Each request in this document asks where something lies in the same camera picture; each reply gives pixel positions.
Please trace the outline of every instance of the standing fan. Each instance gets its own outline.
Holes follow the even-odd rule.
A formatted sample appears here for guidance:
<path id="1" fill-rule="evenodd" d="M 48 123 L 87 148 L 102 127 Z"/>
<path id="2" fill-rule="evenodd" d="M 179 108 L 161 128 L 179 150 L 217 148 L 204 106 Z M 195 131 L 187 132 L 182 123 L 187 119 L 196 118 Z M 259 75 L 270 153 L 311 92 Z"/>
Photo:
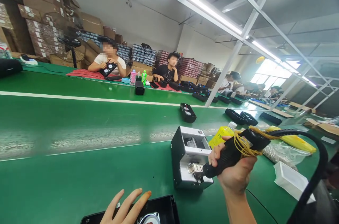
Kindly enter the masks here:
<path id="1" fill-rule="evenodd" d="M 57 12 L 44 14 L 42 22 L 43 39 L 51 52 L 54 51 L 53 54 L 62 60 L 72 62 L 74 68 L 77 68 L 77 63 L 84 59 L 84 54 L 75 50 L 75 48 L 81 46 L 81 42 L 78 40 L 74 29 L 70 27 L 71 23 Z"/>

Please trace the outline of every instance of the hand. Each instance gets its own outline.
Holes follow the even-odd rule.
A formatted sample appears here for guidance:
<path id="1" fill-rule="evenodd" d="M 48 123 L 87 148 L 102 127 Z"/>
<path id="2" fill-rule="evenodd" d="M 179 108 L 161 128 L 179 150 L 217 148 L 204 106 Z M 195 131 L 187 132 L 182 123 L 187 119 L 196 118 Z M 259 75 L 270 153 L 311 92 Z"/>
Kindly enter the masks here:
<path id="1" fill-rule="evenodd" d="M 137 220 L 137 217 L 141 211 L 141 209 L 146 204 L 147 200 L 152 195 L 151 191 L 144 193 L 141 198 L 134 204 L 130 212 L 130 206 L 133 204 L 134 200 L 142 193 L 142 188 L 134 190 L 122 203 L 119 211 L 116 216 L 112 220 L 115 208 L 117 203 L 121 199 L 124 194 L 124 190 L 121 190 L 115 197 L 112 202 L 107 207 L 105 214 L 102 217 L 100 224 L 134 224 Z"/>
<path id="2" fill-rule="evenodd" d="M 231 137 L 223 136 L 222 139 L 227 141 Z M 217 161 L 220 158 L 220 152 L 225 148 L 225 144 L 221 143 L 213 148 L 213 151 L 208 156 L 208 161 L 213 167 L 218 165 Z M 244 194 L 245 189 L 250 179 L 250 172 L 253 169 L 256 157 L 245 157 L 238 161 L 233 167 L 228 167 L 218 175 L 219 182 L 225 193 L 225 196 L 239 196 Z"/>
<path id="3" fill-rule="evenodd" d="M 105 69 L 107 67 L 107 63 L 102 63 L 101 65 L 100 65 L 100 68 L 101 69 Z"/>
<path id="4" fill-rule="evenodd" d="M 160 82 L 161 80 L 163 80 L 162 76 L 157 75 L 156 78 L 158 79 L 158 82 Z"/>
<path id="5" fill-rule="evenodd" d="M 115 63 L 115 64 L 118 64 L 118 60 L 115 60 L 115 59 L 113 59 L 113 58 L 108 58 L 108 59 L 107 59 L 107 62 L 108 62 L 108 63 Z"/>

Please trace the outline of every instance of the black t-shirt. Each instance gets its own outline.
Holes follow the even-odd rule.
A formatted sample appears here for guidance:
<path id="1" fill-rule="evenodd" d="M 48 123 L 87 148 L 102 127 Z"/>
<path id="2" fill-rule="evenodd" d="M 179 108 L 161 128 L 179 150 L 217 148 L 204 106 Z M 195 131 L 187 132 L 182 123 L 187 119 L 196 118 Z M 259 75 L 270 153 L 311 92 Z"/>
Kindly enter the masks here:
<path id="1" fill-rule="evenodd" d="M 157 67 L 153 74 L 157 74 L 159 76 L 163 77 L 164 82 L 169 83 L 170 81 L 173 81 L 174 78 L 174 70 L 169 70 L 167 64 L 160 65 Z"/>

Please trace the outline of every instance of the red mat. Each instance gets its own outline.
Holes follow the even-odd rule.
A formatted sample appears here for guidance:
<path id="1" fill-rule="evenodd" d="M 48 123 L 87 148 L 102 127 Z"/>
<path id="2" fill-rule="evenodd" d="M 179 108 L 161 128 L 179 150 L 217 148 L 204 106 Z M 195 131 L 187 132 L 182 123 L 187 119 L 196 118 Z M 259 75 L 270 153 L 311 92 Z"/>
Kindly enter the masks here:
<path id="1" fill-rule="evenodd" d="M 166 86 L 165 88 L 162 88 L 162 87 L 160 86 L 160 84 L 158 84 L 157 82 L 155 82 L 155 83 L 156 83 L 157 86 L 159 86 L 159 88 L 157 88 L 157 89 L 160 89 L 160 90 L 170 90 L 170 91 L 172 91 L 172 92 L 181 92 L 180 90 L 179 90 L 179 91 L 174 90 L 174 89 L 171 88 L 168 84 L 167 84 L 167 86 Z"/>
<path id="2" fill-rule="evenodd" d="M 99 72 L 90 72 L 85 69 L 73 70 L 71 73 L 68 73 L 66 76 L 78 76 L 78 77 L 85 77 L 85 78 L 91 78 L 91 79 L 105 80 L 105 77 L 101 75 Z"/>

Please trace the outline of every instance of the window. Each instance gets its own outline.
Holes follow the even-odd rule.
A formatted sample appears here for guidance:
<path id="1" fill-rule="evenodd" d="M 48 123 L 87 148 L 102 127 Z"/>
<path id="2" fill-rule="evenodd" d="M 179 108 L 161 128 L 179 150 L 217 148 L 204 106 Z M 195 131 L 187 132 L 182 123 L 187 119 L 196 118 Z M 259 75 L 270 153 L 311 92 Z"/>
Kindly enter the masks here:
<path id="1" fill-rule="evenodd" d="M 300 66 L 298 61 L 286 62 L 295 69 Z M 263 61 L 250 82 L 256 84 L 264 83 L 266 85 L 264 90 L 269 90 L 272 86 L 281 86 L 291 75 L 292 73 L 287 69 L 284 69 L 275 62 L 266 59 Z"/>

